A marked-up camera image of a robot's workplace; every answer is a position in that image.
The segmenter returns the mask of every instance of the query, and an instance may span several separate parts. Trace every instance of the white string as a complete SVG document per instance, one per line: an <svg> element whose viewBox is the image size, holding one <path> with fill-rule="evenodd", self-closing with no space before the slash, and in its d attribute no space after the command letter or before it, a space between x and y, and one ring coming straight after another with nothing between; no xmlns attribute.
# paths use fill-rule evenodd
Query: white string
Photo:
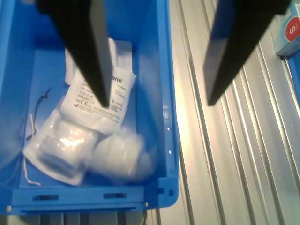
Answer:
<svg viewBox="0 0 300 225"><path fill-rule="evenodd" d="M32 114L30 114L30 124L31 124L31 131L32 131L32 138L33 138L33 136L34 136L34 124L33 124L33 117L32 117ZM26 157L25 157L25 156L23 156L23 166L24 166L25 178L26 178L27 182L28 182L29 184L35 184L35 185L41 186L41 185L42 185L41 183L31 181L31 180L28 178L28 172L27 172L27 166L26 166Z"/></svg>

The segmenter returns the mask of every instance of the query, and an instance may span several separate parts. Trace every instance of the blue box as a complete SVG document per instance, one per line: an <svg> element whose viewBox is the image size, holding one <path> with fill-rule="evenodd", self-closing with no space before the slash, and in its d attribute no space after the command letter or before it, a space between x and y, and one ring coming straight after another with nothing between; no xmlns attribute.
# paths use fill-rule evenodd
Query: blue box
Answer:
<svg viewBox="0 0 300 225"><path fill-rule="evenodd" d="M292 56L300 49L300 4L293 3L285 15L277 15L271 23L277 55Z"/></svg>
<svg viewBox="0 0 300 225"><path fill-rule="evenodd" d="M0 8L0 213L33 214L168 207L178 198L178 153L168 0L104 0L109 36L133 43L137 75L124 123L157 149L154 175L142 184L115 186L89 172L80 186L60 183L27 163L22 150L37 111L37 132L68 87L65 54L50 19L34 5L5 0Z"/></svg>

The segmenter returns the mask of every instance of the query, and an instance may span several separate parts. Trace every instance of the cable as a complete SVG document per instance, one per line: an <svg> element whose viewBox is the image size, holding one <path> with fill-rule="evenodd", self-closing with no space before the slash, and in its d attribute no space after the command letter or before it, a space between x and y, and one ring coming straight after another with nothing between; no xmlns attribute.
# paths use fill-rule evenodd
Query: cable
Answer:
<svg viewBox="0 0 300 225"><path fill-rule="evenodd" d="M147 225L147 211L144 210L144 222L142 223L142 225Z"/></svg>
<svg viewBox="0 0 300 225"><path fill-rule="evenodd" d="M42 95L42 96L39 98L39 100L37 101L36 109L35 109L35 111L34 111L33 133L32 133L32 135L29 135L29 136L26 138L27 141L29 141L29 140L32 138L32 136L34 136L34 135L36 134L36 132L37 132L36 127L35 127L35 124L36 124L36 117L37 117L38 106L39 106L39 104L42 102L42 100L43 100L44 98L48 98L48 93L49 93L50 90L51 90L51 88L49 88L48 91L46 91L46 93L45 93L44 95Z"/></svg>

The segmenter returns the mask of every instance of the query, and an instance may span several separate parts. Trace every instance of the white cotton wad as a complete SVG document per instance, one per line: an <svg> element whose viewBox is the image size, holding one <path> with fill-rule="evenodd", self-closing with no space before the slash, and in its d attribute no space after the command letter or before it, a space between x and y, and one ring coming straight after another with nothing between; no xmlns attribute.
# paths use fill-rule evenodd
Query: white cotton wad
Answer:
<svg viewBox="0 0 300 225"><path fill-rule="evenodd" d="M94 131L64 121L59 110L55 109L23 154L48 176L70 185L79 185L86 173L84 157L94 148L97 138Z"/></svg>
<svg viewBox="0 0 300 225"><path fill-rule="evenodd" d="M135 78L132 72L113 67L110 105L103 108L77 70L60 111L75 123L106 135L114 134L124 120Z"/></svg>
<svg viewBox="0 0 300 225"><path fill-rule="evenodd" d="M92 171L113 181L142 181L153 171L143 136L128 130L124 134L123 129L101 141L88 159L86 164Z"/></svg>

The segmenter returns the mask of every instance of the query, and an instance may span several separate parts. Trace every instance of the metal panel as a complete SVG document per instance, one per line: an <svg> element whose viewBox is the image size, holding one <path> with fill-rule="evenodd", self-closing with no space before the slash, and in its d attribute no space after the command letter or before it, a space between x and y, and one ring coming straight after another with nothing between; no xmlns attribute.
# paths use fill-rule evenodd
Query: metal panel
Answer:
<svg viewBox="0 0 300 225"><path fill-rule="evenodd" d="M267 30L220 101L207 107L202 67L215 8L213 0L170 1L186 222L296 224L300 113L288 64ZM205 198L214 205L201 207ZM198 217L204 211L209 216Z"/></svg>

